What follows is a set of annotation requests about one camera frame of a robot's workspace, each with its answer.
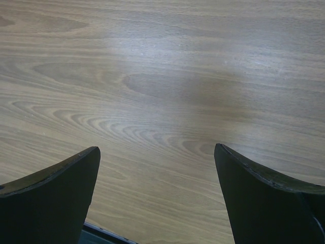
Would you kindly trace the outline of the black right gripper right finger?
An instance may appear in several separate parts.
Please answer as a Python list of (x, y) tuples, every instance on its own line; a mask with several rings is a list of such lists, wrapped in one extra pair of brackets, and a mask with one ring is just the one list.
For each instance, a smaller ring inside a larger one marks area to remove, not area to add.
[(235, 243), (324, 243), (324, 186), (220, 143), (214, 159)]

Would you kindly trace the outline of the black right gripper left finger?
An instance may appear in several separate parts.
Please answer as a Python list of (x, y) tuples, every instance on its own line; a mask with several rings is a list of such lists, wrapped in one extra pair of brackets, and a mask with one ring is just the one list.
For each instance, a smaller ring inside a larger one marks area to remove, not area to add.
[(1, 243), (78, 243), (101, 152), (87, 148), (1, 185)]

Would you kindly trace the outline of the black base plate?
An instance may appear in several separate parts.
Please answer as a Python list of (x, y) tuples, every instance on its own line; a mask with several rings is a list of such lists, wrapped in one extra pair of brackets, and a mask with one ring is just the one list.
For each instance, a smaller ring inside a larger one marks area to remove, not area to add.
[(138, 244), (135, 241), (84, 222), (79, 244)]

